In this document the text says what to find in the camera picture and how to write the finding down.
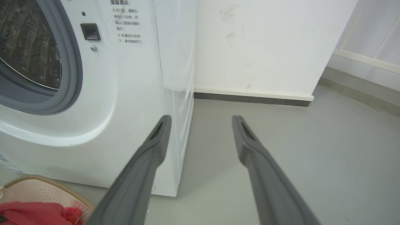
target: red clothing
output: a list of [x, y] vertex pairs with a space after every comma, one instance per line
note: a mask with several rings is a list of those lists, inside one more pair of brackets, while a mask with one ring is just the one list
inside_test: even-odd
[[58, 203], [6, 202], [0, 204], [0, 215], [8, 220], [1, 225], [82, 225], [77, 208]]

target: front-loading washing machine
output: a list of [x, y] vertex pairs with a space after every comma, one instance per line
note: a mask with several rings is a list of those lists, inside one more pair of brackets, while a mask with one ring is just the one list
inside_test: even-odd
[[0, 0], [1, 164], [109, 187], [169, 114], [152, 193], [176, 196], [195, 23], [195, 0]]

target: gray rubber gasket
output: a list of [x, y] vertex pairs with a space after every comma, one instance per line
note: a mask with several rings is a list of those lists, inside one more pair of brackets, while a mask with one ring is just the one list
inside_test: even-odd
[[[47, 19], [60, 53], [62, 61], [60, 88], [57, 92], [53, 92], [55, 93], [53, 95], [53, 93], [48, 91], [40, 93], [40, 90], [32, 90], [32, 88], [27, 88], [24, 85], [5, 82], [3, 85], [9, 85], [8, 89], [11, 89], [11, 94], [21, 95], [20, 93], [23, 93], [21, 88], [25, 88], [32, 95], [26, 95], [26, 100], [14, 100], [0, 95], [0, 104], [25, 113], [48, 115], [67, 109], [77, 99], [82, 87], [82, 61], [78, 42], [60, 0], [36, 1]], [[7, 71], [0, 67], [0, 72], [5, 73]], [[35, 95], [38, 95], [38, 98], [44, 101], [37, 103], [39, 100], [29, 100], [35, 97]]]

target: woven basket rim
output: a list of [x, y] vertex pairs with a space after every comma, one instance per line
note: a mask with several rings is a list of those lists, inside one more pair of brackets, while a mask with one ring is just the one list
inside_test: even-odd
[[53, 179], [44, 177], [44, 176], [40, 176], [40, 175], [26, 175], [26, 176], [22, 176], [19, 178], [16, 178], [6, 184], [3, 185], [3, 188], [8, 189], [11, 186], [22, 182], [22, 181], [26, 181], [26, 180], [37, 180], [37, 181], [41, 181], [47, 184], [50, 184], [51, 186], [54, 186], [58, 189], [61, 189], [62, 191], [70, 194], [71, 196], [73, 196], [74, 198], [76, 198], [77, 200], [79, 200], [82, 204], [84, 204], [86, 207], [88, 207], [92, 212], [94, 211], [94, 204], [89, 201], [87, 198], [83, 197], [80, 193], [78, 193], [77, 191], [73, 190], [72, 188], [68, 187], [67, 185], [64, 185], [60, 182], [57, 182]]

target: laundry basket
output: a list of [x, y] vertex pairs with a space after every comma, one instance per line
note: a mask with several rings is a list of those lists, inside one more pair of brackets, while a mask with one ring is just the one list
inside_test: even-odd
[[23, 176], [0, 187], [0, 204], [11, 201], [54, 202], [64, 207], [75, 207], [82, 211], [82, 223], [94, 211], [94, 205], [78, 192], [39, 175]]

